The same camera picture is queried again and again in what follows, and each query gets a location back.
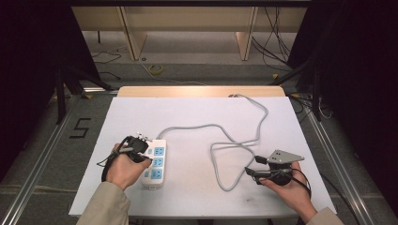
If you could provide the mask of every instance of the hand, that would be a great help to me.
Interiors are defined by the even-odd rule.
[[[292,168],[301,171],[299,163],[296,161],[292,162]],[[307,181],[301,172],[293,171],[293,176],[303,184],[306,184]],[[260,179],[260,182],[262,185],[275,191],[284,200],[287,206],[300,215],[305,223],[316,214],[316,210],[311,203],[310,195],[307,190],[296,181],[292,180],[285,186],[279,186],[266,178]]]
[[[114,150],[116,150],[119,145],[119,143],[116,143]],[[106,181],[125,190],[138,180],[138,177],[150,166],[151,162],[150,159],[146,159],[140,163],[135,163],[126,154],[120,154],[114,159],[111,168],[109,168],[106,174]]]

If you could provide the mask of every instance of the white tabletop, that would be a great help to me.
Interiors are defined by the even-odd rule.
[[[288,97],[254,97],[268,108],[261,127],[261,138],[251,149],[268,157],[275,149],[305,157],[300,162],[313,189],[316,209],[334,206],[316,168],[298,119]],[[254,138],[264,112],[244,97],[115,97],[88,163],[84,178],[69,211],[79,216],[100,183],[105,159],[115,143],[139,131],[156,139],[169,127],[218,124],[237,141]],[[257,186],[244,174],[231,191],[223,191],[217,181],[209,147],[229,142],[214,127],[173,130],[162,137],[167,141],[165,182],[156,190],[145,189],[140,182],[126,189],[131,199],[129,215],[138,218],[280,218],[297,214],[266,187]],[[229,187],[251,154],[242,149],[214,152],[222,183]],[[253,162],[253,169],[267,169]]]

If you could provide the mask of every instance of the sleeve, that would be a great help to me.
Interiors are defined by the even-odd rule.
[[[78,225],[129,224],[130,200],[120,187],[102,182],[80,216]]]
[[[320,224],[343,225],[343,222],[329,208],[324,208],[307,223],[307,225]]]

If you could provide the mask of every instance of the electrical outlet socket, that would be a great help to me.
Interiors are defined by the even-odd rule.
[[[162,167],[163,166],[163,158],[155,157],[152,161],[152,167]]]
[[[164,155],[164,147],[155,147],[154,156],[163,156]]]
[[[151,173],[151,179],[161,179],[161,175],[163,173],[162,169],[153,169]]]

